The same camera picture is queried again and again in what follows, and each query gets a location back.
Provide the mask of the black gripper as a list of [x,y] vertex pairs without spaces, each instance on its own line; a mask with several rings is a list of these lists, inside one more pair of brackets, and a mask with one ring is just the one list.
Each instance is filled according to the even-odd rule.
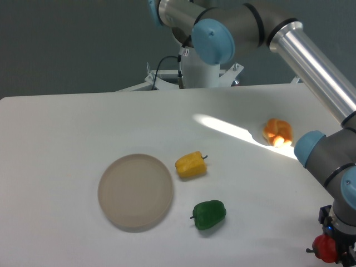
[[343,223],[335,214],[331,205],[319,209],[319,223],[323,233],[330,236],[336,244],[336,264],[343,267],[354,266],[355,255],[355,226]]

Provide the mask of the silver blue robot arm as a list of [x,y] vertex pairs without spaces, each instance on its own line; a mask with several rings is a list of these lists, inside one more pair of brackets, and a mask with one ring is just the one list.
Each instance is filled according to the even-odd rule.
[[149,1],[157,26],[168,26],[183,47],[194,48],[200,61],[221,65],[236,53],[266,45],[280,54],[316,98],[340,123],[326,136],[303,135],[294,148],[298,161],[333,197],[320,208],[323,233],[310,249],[317,258],[355,265],[355,87],[303,31],[302,23],[277,6],[244,3],[225,11],[212,1]]

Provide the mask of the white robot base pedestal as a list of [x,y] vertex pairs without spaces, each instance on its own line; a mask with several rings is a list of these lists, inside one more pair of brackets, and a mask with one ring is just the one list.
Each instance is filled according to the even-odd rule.
[[[177,60],[177,70],[163,70],[165,60]],[[244,66],[235,62],[229,69],[220,65],[208,65],[201,60],[192,47],[180,48],[177,56],[161,59],[157,68],[152,70],[146,65],[147,76],[143,83],[119,90],[119,92],[172,91],[193,88],[220,88],[240,86],[240,75]]]

